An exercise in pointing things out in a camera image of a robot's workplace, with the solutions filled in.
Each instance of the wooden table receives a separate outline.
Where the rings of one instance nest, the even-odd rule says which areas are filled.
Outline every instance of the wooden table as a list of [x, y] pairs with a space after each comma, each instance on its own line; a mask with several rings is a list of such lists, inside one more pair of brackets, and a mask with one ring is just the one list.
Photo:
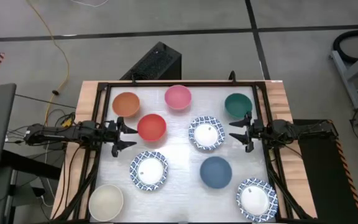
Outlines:
[[[110, 83], [119, 83], [119, 82], [131, 82], [131, 81], [110, 81]], [[140, 81], [140, 82], [161, 82], [158, 80], [155, 81]], [[229, 80], [172, 80], [172, 81], [166, 81], [164, 82], [174, 82], [174, 83], [180, 83], [180, 82], [231, 82]], [[78, 98], [77, 108], [76, 108], [76, 122], [84, 121], [84, 120], [91, 120], [92, 119], [92, 113], [93, 113], [93, 107], [95, 104], [95, 98], [96, 98], [96, 91], [98, 87], [99, 81], [85, 81], [82, 84], [80, 97]], [[268, 100], [270, 103], [270, 110], [272, 112], [273, 119], [284, 119], [287, 121], [292, 121], [291, 111], [290, 107], [288, 105], [287, 95], [285, 94], [284, 84], [282, 81], [265, 81], [266, 88], [267, 88], [267, 94], [268, 94]], [[104, 95], [105, 92], [102, 93], [100, 98], [100, 104], [98, 108], [98, 116], [97, 121], [101, 121], [101, 114], [103, 110], [103, 102], [104, 102]], [[262, 94], [259, 95], [259, 101], [260, 101], [260, 107], [262, 109], [262, 118], [264, 123], [267, 122], [267, 115], [265, 112], [263, 98]], [[291, 145], [289, 145], [291, 148], [297, 150], [299, 153], [300, 148], [298, 143], [295, 141]], [[69, 163], [71, 161], [71, 158], [73, 157], [73, 154], [75, 150], [77, 149], [78, 145], [75, 143], [69, 143], [67, 147], [67, 154], [65, 158], [65, 169], [66, 169], [66, 180], [65, 180], [65, 191], [63, 191], [63, 170], [62, 174], [60, 175], [59, 185], [58, 189], [56, 191], [56, 199], [55, 203], [53, 204], [52, 209], [52, 215], [55, 213], [58, 204], [60, 203], [60, 199], [63, 196], [62, 205], [60, 206], [57, 216], [64, 210], [65, 206], [65, 198], [67, 193], [67, 182], [68, 182], [68, 168]], [[306, 176], [305, 167], [303, 165], [303, 161], [299, 156], [297, 156], [294, 152], [287, 148], [282, 148], [280, 150], [281, 153], [281, 160], [283, 164], [284, 174], [285, 174], [285, 180], [287, 182], [288, 190], [291, 192], [295, 200], [299, 203], [300, 206], [305, 210], [305, 212], [312, 217], [317, 217], [316, 215], [316, 209], [314, 207], [313, 198], [311, 196], [311, 191], [309, 187], [308, 178]], [[70, 188], [68, 191], [68, 201], [70, 201], [73, 196], [76, 194], [78, 190], [78, 184], [80, 182], [80, 175], [81, 175], [81, 169], [83, 164], [83, 159], [85, 156], [85, 150], [80, 149], [72, 162], [71, 165], [71, 174], [70, 174]], [[88, 171], [90, 171], [90, 168], [93, 164], [93, 156], [94, 154], [91, 154], [91, 159], [89, 160], [89, 166]], [[286, 211], [284, 206], [283, 197], [281, 195], [280, 190], [277, 189], [277, 195], [278, 195], [278, 203], [280, 207], [280, 213], [282, 217], [286, 217]], [[83, 196], [83, 201], [81, 204], [80, 209], [80, 218], [85, 218], [85, 213], [87, 209], [87, 199], [88, 199], [89, 189], [85, 192]]]

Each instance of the green bowl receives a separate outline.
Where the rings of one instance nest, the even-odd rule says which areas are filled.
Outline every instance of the green bowl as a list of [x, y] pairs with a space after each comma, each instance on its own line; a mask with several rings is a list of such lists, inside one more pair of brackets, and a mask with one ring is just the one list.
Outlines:
[[247, 111], [252, 111], [251, 100], [241, 93], [229, 95], [224, 101], [224, 107], [231, 116], [239, 119], [244, 118]]

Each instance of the blue bowl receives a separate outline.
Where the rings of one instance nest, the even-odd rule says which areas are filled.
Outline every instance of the blue bowl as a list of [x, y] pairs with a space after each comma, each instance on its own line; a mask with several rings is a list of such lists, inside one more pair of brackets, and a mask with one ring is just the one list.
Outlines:
[[213, 156], [203, 162], [200, 175], [208, 187], [221, 189], [230, 183], [232, 172], [230, 164], [226, 160], [219, 156]]

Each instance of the concrete floor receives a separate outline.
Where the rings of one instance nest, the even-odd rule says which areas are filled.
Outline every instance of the concrete floor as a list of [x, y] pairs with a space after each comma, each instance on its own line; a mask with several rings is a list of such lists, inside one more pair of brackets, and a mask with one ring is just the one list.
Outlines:
[[[55, 35], [251, 28], [243, 0], [110, 0], [97, 8], [69, 0], [32, 2]], [[103, 0], [85, 2], [99, 4]], [[358, 25], [358, 0], [251, 3], [256, 25], [261, 28]], [[259, 35], [270, 77], [284, 81], [293, 117], [334, 121], [358, 189], [358, 140], [349, 125], [352, 106], [328, 59], [333, 40], [345, 31]], [[0, 0], [0, 37], [46, 35], [25, 0]], [[56, 102], [75, 106], [82, 81], [121, 78], [158, 41], [183, 54], [183, 79], [227, 79], [231, 70], [239, 79], [264, 79], [251, 32], [59, 40], [70, 61], [71, 77]], [[358, 39], [343, 45], [346, 52], [358, 56]], [[51, 41], [0, 42], [0, 52], [6, 54], [0, 67], [0, 84], [16, 83], [18, 94], [48, 100], [50, 91], [64, 79], [64, 58]], [[40, 123], [45, 109], [45, 103], [16, 97], [9, 127]], [[25, 146], [7, 149], [24, 155], [43, 151]], [[15, 223], [44, 220], [36, 204], [18, 208], [17, 213]]]

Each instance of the white bowl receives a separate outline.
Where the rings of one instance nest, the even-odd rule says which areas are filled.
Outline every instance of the white bowl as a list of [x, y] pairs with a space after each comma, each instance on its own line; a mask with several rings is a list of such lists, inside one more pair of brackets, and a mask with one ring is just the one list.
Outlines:
[[112, 184], [98, 187], [91, 195], [88, 209], [92, 217], [99, 222], [107, 222], [115, 218], [124, 205], [121, 190]]

